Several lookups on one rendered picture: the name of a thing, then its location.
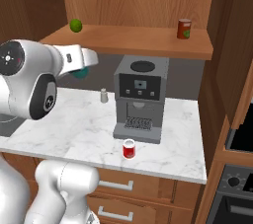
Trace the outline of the black microwave oven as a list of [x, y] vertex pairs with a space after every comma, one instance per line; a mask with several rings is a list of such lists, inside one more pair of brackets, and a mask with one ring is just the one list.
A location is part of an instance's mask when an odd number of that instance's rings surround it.
[[253, 153], [253, 103], [250, 104], [244, 122], [239, 128], [229, 129], [225, 148]]

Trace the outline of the wooden cabinet door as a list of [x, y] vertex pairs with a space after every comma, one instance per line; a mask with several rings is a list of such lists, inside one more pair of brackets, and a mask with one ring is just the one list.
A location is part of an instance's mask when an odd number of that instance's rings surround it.
[[199, 94], [201, 117], [237, 128], [253, 98], [253, 0], [212, 0], [211, 9], [220, 18]]
[[64, 0], [0, 0], [0, 43], [41, 40], [66, 24]]

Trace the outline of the dark red can green label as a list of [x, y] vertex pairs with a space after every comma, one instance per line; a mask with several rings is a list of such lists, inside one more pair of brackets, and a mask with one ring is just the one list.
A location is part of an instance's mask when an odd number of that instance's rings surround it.
[[192, 21], [190, 19], [180, 19], [178, 22], [177, 38], [188, 39], [190, 37]]

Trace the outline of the teal round object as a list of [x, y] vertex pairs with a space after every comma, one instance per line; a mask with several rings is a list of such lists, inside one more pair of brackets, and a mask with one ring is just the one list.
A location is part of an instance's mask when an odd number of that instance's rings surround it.
[[84, 79], [88, 75], [88, 73], [89, 70], [87, 67], [80, 70], [71, 71], [71, 75], [77, 79]]

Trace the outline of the green lime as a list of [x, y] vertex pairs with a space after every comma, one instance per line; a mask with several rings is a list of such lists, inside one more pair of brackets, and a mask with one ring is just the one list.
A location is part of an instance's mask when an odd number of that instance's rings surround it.
[[78, 19], [72, 19], [70, 22], [70, 30], [79, 33], [82, 30], [82, 23]]

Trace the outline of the wooden drawer front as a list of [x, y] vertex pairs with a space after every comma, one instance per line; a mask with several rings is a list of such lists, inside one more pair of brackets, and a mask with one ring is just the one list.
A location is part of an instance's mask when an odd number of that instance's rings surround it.
[[152, 176], [99, 168], [101, 181], [127, 184], [133, 181], [132, 191], [98, 186], [95, 196], [117, 199], [142, 206], [166, 206], [171, 204], [175, 182]]
[[[169, 212], [167, 210], [155, 209], [149, 206], [138, 206], [115, 199], [104, 199], [94, 196], [87, 197], [90, 208], [97, 214], [101, 224], [168, 224]], [[103, 206], [103, 211], [113, 214], [128, 216], [133, 213], [131, 221], [120, 220], [118, 218], [101, 216], [98, 213], [99, 207]]]

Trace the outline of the open wooden cabinet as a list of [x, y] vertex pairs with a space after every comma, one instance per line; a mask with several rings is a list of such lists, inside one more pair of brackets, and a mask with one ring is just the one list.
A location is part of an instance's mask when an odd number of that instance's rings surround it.
[[[207, 31], [211, 0], [64, 0], [67, 18], [83, 30], [64, 26], [44, 37], [50, 44], [80, 43], [101, 53], [210, 60]], [[180, 19], [192, 21], [190, 37], [177, 38]]]

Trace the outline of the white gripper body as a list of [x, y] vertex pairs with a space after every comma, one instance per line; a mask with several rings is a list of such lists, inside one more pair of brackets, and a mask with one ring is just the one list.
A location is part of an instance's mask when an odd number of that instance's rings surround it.
[[99, 63], [98, 54], [96, 51], [89, 48], [82, 48], [82, 67], [90, 67]]

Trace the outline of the grey coffee machine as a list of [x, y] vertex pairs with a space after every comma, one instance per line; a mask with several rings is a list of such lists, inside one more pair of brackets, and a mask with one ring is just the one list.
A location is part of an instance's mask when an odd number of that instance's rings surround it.
[[123, 57], [114, 74], [115, 138], [160, 143], [168, 69], [168, 57]]

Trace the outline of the grey sink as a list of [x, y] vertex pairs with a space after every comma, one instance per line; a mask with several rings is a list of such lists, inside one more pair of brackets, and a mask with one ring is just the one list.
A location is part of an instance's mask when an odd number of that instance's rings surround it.
[[0, 136], [10, 137], [24, 121], [23, 118], [0, 113]]

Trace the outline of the bright red can white rim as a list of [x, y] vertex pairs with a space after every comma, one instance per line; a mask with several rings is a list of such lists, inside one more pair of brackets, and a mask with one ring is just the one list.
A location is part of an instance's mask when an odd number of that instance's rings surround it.
[[132, 139], [126, 139], [123, 143], [123, 154], [126, 159], [135, 156], [135, 142]]

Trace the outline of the grey salt shaker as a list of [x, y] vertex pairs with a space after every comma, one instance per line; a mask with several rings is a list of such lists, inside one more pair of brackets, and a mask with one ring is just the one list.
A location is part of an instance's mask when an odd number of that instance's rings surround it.
[[107, 93], [107, 90], [105, 88], [101, 89], [100, 99], [101, 99], [101, 102], [103, 104], [105, 104], [109, 100], [108, 93]]

